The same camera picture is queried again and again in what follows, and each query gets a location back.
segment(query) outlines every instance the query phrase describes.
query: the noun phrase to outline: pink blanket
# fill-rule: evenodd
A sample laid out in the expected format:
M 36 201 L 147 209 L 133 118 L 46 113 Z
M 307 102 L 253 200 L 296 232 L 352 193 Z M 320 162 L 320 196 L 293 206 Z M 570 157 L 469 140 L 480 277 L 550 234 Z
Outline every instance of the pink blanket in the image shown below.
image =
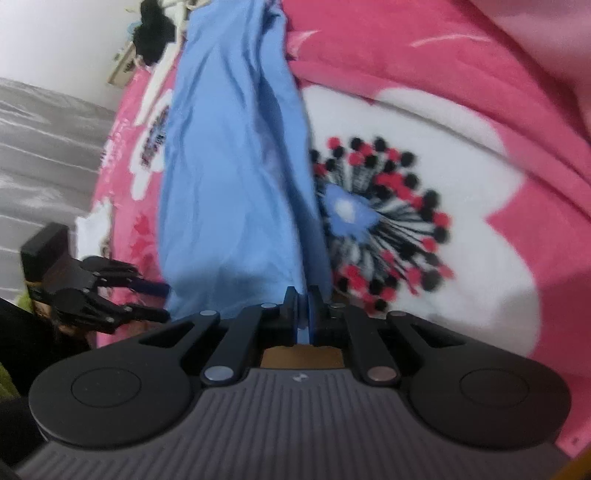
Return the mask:
M 591 149 L 575 98 L 467 0 L 284 0 L 284 9 L 290 67 L 321 156 L 335 138 L 382 135 L 418 154 L 420 188 L 441 192 L 450 215 L 452 240 L 440 246 L 450 290 L 442 291 L 457 297 L 409 284 L 389 301 L 417 312 L 435 305 L 436 318 L 455 298 L 489 312 L 457 327 L 567 380 L 573 407 L 558 444 L 576 454 L 591 441 Z M 149 78 L 138 72 L 127 88 L 95 199 L 115 206 L 114 257 L 156 279 L 158 169 L 174 68 L 135 127 Z
M 548 72 L 573 88 L 591 135 L 591 2 L 472 2 Z

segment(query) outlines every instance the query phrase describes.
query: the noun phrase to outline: black cloth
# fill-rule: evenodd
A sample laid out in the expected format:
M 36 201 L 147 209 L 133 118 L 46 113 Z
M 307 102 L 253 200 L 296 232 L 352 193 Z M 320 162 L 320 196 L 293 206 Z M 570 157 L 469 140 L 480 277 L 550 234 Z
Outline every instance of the black cloth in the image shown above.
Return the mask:
M 142 24 L 134 31 L 134 45 L 147 66 L 160 60 L 166 44 L 174 41 L 174 24 L 164 15 L 158 0 L 144 0 L 139 8 Z
M 0 401 L 0 460 L 14 466 L 44 443 L 27 397 Z
M 32 313 L 0 299 L 0 364 L 21 395 L 27 395 L 35 377 L 51 364 L 89 349 Z

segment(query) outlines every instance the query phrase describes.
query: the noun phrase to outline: bed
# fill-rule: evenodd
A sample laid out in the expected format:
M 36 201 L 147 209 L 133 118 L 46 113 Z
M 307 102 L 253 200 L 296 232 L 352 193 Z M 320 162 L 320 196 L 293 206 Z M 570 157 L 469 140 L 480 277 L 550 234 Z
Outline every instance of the bed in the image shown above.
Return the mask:
M 466 1 L 283 8 L 335 289 L 555 369 L 573 395 L 557 443 L 575 455 L 591 441 L 591 148 L 574 97 Z M 134 75 L 94 195 L 113 203 L 113 257 L 152 280 L 177 63 L 153 100 Z M 369 207 L 380 220 L 358 235 Z

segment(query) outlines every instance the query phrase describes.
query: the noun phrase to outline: silver rivet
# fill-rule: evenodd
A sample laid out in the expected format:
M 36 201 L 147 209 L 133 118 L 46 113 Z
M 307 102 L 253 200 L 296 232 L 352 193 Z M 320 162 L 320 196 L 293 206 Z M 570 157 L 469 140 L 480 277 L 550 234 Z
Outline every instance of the silver rivet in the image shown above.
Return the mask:
M 396 376 L 396 370 L 390 367 L 372 367 L 368 370 L 368 377 L 374 382 L 390 382 Z
M 212 382 L 223 382 L 224 380 L 232 378 L 234 370 L 224 365 L 215 365 L 214 367 L 209 367 L 205 370 L 203 375 Z

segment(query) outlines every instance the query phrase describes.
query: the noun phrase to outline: red and black dot pattern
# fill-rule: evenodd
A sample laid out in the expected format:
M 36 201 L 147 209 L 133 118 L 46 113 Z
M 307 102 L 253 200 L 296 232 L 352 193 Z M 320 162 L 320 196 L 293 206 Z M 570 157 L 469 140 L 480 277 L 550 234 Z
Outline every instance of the red and black dot pattern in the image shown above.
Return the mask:
M 440 209 L 440 195 L 422 189 L 413 173 L 416 155 L 400 152 L 380 137 L 372 143 L 332 137 L 327 146 L 330 157 L 311 150 L 310 159 L 336 289 L 362 299 L 369 314 L 378 314 L 394 308 L 402 288 L 417 296 L 453 278 L 437 255 L 450 241 L 452 220 Z M 323 201 L 329 183 L 362 197 L 379 213 L 366 242 L 332 232 Z

